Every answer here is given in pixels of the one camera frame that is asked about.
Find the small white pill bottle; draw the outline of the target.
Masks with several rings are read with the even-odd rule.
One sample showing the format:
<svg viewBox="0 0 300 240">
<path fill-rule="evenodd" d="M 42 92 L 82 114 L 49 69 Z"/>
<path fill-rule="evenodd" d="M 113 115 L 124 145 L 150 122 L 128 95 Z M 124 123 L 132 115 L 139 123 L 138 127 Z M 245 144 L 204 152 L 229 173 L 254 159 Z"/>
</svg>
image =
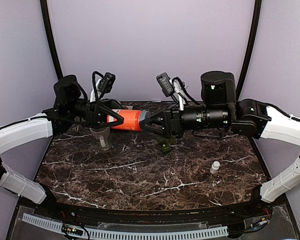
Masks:
<svg viewBox="0 0 300 240">
<path fill-rule="evenodd" d="M 220 162 L 219 161 L 214 161 L 210 167 L 210 173 L 211 174 L 216 174 L 220 168 Z"/>
</svg>

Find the orange pill bottle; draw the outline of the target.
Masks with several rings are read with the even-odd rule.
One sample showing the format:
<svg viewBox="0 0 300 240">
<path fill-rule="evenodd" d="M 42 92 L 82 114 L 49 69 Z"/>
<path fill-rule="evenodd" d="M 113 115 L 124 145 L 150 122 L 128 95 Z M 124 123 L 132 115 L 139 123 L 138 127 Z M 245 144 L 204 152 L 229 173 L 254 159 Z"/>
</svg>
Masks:
<svg viewBox="0 0 300 240">
<path fill-rule="evenodd" d="M 123 124 L 111 126 L 112 129 L 140 132 L 141 110 L 133 109 L 113 109 L 118 115 L 123 117 Z"/>
</svg>

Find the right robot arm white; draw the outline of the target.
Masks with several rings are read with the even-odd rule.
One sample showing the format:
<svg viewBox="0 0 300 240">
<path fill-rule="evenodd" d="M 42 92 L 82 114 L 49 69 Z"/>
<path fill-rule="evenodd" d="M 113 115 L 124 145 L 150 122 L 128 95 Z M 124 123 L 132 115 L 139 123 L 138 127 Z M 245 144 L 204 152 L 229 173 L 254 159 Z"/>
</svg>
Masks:
<svg viewBox="0 0 300 240">
<path fill-rule="evenodd" d="M 163 138 L 182 138 L 184 131 L 222 128 L 254 139 L 273 139 L 300 146 L 300 118 L 277 106 L 254 99 L 238 101 L 234 75 L 209 71 L 200 76 L 204 105 L 178 108 L 172 104 L 142 120 L 144 131 Z M 245 213 L 256 217 L 280 195 L 300 184 L 299 157 L 273 179 L 255 187 Z"/>
</svg>

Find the grey bottle cap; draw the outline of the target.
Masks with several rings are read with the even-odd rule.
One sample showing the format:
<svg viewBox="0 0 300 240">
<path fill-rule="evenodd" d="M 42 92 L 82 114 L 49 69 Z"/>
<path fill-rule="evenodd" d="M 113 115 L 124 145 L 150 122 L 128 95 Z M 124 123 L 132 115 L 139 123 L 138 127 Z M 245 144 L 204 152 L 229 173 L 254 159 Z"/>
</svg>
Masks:
<svg viewBox="0 0 300 240">
<path fill-rule="evenodd" d="M 138 121 L 139 121 L 139 128 L 140 128 L 141 131 L 143 130 L 143 121 L 145 119 L 147 119 L 149 117 L 149 115 L 150 115 L 149 111 L 147 111 L 147 110 L 141 111 L 141 113 L 139 115 L 139 119 L 138 119 Z"/>
</svg>

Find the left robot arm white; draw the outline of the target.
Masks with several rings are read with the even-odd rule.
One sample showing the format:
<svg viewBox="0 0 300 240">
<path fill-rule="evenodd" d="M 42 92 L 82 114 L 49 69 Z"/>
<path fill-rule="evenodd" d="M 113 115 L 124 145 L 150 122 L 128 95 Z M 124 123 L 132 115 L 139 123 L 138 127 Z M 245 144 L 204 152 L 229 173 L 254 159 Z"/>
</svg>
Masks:
<svg viewBox="0 0 300 240">
<path fill-rule="evenodd" d="M 0 126 L 0 187 L 37 205 L 50 218 L 61 213 L 54 195 L 47 187 L 36 183 L 6 165 L 1 155 L 9 150 L 65 133 L 72 125 L 95 130 L 123 124 L 124 118 L 110 107 L 113 100 L 103 100 L 116 80 L 112 73 L 92 73 L 92 96 L 88 95 L 73 74 L 61 78 L 54 84 L 55 102 L 52 108 L 43 110 L 29 118 Z"/>
</svg>

